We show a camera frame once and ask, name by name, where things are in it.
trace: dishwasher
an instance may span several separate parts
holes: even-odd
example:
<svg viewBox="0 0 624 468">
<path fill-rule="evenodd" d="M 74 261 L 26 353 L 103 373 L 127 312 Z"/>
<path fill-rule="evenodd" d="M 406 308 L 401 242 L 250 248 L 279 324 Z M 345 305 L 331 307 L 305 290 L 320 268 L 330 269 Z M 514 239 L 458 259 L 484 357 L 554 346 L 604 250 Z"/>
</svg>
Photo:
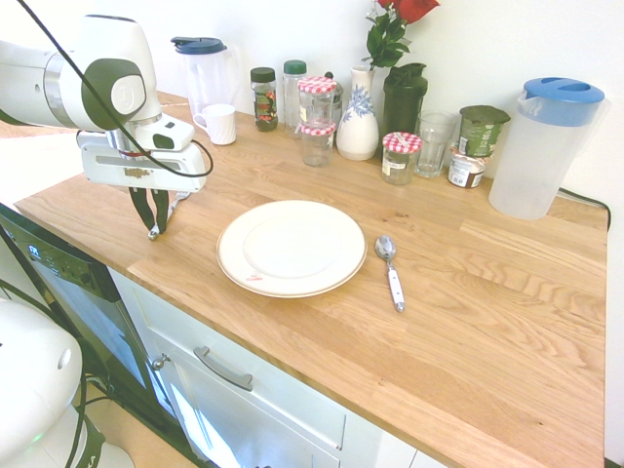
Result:
<svg viewBox="0 0 624 468">
<path fill-rule="evenodd" d="M 106 266 L 2 204 L 0 225 L 2 239 L 46 299 L 48 315 L 88 343 L 83 357 L 91 381 L 195 461 Z"/>
</svg>

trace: red rose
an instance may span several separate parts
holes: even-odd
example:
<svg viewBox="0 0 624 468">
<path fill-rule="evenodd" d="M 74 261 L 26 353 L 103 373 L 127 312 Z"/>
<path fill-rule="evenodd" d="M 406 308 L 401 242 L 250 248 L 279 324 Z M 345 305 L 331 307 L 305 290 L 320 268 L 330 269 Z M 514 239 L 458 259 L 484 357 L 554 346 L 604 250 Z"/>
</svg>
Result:
<svg viewBox="0 0 624 468">
<path fill-rule="evenodd" d="M 412 24 L 420 20 L 434 8 L 440 6 L 437 0 L 377 0 L 379 5 L 387 9 L 391 3 L 399 12 L 402 20 Z"/>
</svg>

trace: wooden countertop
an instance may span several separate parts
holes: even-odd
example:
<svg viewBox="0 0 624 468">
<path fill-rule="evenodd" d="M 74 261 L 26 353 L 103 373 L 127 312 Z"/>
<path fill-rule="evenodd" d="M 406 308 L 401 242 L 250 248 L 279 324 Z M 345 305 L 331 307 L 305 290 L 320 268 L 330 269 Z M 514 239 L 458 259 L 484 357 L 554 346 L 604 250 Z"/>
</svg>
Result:
<svg viewBox="0 0 624 468">
<path fill-rule="evenodd" d="M 189 120 L 186 105 L 166 111 Z M 17 203 L 47 227 L 191 316 L 449 466 L 604 465 L 605 211 L 558 198 L 520 221 L 488 203 L 490 182 L 441 176 L 405 187 L 378 161 L 337 153 L 306 167 L 281 129 L 237 115 L 206 186 L 156 242 L 127 193 L 81 175 Z M 369 252 L 334 291 L 247 292 L 221 272 L 219 233 L 286 199 L 327 203 L 362 226 Z M 398 245 L 407 309 L 394 311 L 373 244 Z"/>
</svg>

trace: plastic pitcher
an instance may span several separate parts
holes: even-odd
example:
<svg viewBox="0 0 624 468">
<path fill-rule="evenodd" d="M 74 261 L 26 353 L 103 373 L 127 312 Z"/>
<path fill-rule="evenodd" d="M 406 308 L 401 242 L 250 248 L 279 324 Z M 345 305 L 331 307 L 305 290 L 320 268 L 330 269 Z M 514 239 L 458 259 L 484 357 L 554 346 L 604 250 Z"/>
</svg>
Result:
<svg viewBox="0 0 624 468">
<path fill-rule="evenodd" d="M 175 37 L 182 57 L 191 114 L 211 104 L 231 104 L 241 84 L 237 55 L 213 37 Z"/>
<path fill-rule="evenodd" d="M 604 99 L 601 90 L 577 80 L 527 81 L 489 192 L 491 205 L 520 219 L 545 216 Z"/>
</svg>

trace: red gingham lid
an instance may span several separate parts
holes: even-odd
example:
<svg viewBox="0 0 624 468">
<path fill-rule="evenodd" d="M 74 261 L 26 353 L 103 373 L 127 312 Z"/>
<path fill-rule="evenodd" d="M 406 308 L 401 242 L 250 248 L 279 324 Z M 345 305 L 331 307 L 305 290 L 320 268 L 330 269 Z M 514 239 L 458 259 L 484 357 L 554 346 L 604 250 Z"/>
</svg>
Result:
<svg viewBox="0 0 624 468">
<path fill-rule="evenodd" d="M 407 146 L 401 142 L 399 136 L 408 144 Z M 415 153 L 422 146 L 422 139 L 419 136 L 407 132 L 393 132 L 386 135 L 382 142 L 384 148 L 395 153 Z"/>
<path fill-rule="evenodd" d="M 325 127 L 321 127 L 319 129 L 306 127 L 305 125 L 302 125 L 299 129 L 301 130 L 303 134 L 311 135 L 313 137 L 320 137 L 320 136 L 329 135 L 335 132 L 335 123 L 331 122 L 329 125 Z"/>
<path fill-rule="evenodd" d="M 335 81 L 325 76 L 311 76 L 309 78 L 300 79 L 298 87 L 300 91 L 312 93 L 313 95 L 320 95 L 334 90 Z"/>
</svg>

